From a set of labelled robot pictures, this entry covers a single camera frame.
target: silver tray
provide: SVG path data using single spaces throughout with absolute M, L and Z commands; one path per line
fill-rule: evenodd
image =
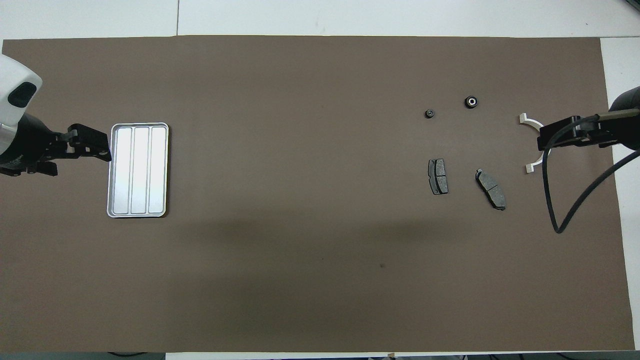
M 166 211 L 169 126 L 164 122 L 111 128 L 107 214 L 112 218 L 161 217 Z

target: white tile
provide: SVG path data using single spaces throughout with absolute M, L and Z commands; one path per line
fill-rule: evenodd
M 2 0 L 0 38 L 168 37 L 178 0 Z
M 622 0 L 180 0 L 180 35 L 622 37 L 640 12 Z
M 619 94 L 640 86 L 640 38 L 603 38 L 602 63 L 607 82 L 609 105 Z M 613 160 L 619 161 L 631 150 L 613 147 Z M 631 161 L 616 173 L 620 204 L 622 242 L 627 267 L 629 301 L 634 323 L 636 349 L 640 348 L 640 160 Z

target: thin black wire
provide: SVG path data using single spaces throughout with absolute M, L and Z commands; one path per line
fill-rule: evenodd
M 138 356 L 138 355 L 146 354 L 146 352 L 136 352 L 136 353 L 133 353 L 133 354 L 118 354 L 117 352 L 109 352 L 109 354 L 115 355 L 115 356 L 118 356 L 118 357 L 132 357 L 132 356 Z
M 556 354 L 561 356 L 561 357 L 563 357 L 563 358 L 565 358 L 566 360 L 582 360 L 582 359 L 576 359 L 574 357 L 568 357 L 568 356 L 562 354 L 561 352 L 556 352 Z
M 615 163 L 612 167 L 608 168 L 605 172 L 600 174 L 600 176 L 598 176 L 589 186 L 587 186 L 586 189 L 584 189 L 582 194 L 580 194 L 578 199 L 571 206 L 571 209 L 569 210 L 569 212 L 566 214 L 564 220 L 562 221 L 562 224 L 560 224 L 560 226 L 558 227 L 557 221 L 556 221 L 556 214 L 554 213 L 554 207 L 553 207 L 553 204 L 551 203 L 551 193 L 549 192 L 549 179 L 548 179 L 548 173 L 547 173 L 547 159 L 549 157 L 549 151 L 556 144 L 558 139 L 560 139 L 560 137 L 563 136 L 565 133 L 571 131 L 571 129 L 581 124 L 584 124 L 586 122 L 597 121 L 599 118 L 600 117 L 598 115 L 593 115 L 590 117 L 582 118 L 572 124 L 564 126 L 562 129 L 556 132 L 553 136 L 551 136 L 551 139 L 549 140 L 549 143 L 547 143 L 547 146 L 545 147 L 545 151 L 542 154 L 542 181 L 545 186 L 545 198 L 547 200 L 547 209 L 549 210 L 549 217 L 551 218 L 551 224 L 554 227 L 554 231 L 558 234 L 562 233 L 566 229 L 566 226 L 569 224 L 569 221 L 571 221 L 571 219 L 573 218 L 573 215 L 578 210 L 580 205 L 582 205 L 584 200 L 587 199 L 587 197 L 591 194 L 591 192 L 593 192 L 593 190 L 595 190 L 596 187 L 598 187 L 598 185 L 600 185 L 605 179 L 607 179 L 617 169 L 623 167 L 633 159 L 640 156 L 640 150 L 636 150 L 631 154 L 627 155 L 625 158 L 623 158 L 619 162 Z

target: small round black part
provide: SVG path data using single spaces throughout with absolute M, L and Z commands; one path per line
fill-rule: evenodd
M 478 105 L 478 99 L 475 96 L 467 96 L 465 99 L 465 106 L 473 109 Z

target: brown board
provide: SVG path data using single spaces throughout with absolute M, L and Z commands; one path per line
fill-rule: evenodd
M 518 124 L 606 110 L 598 39 L 96 38 L 3 52 L 44 79 L 28 112 L 51 129 L 166 122 L 172 138 L 164 218 L 109 218 L 95 159 L 0 178 L 0 351 L 634 346 L 613 177 L 556 235 L 540 170 L 524 170 L 536 131 Z M 449 194 L 431 193 L 432 158 Z M 553 151 L 558 214 L 611 163 L 609 149 Z

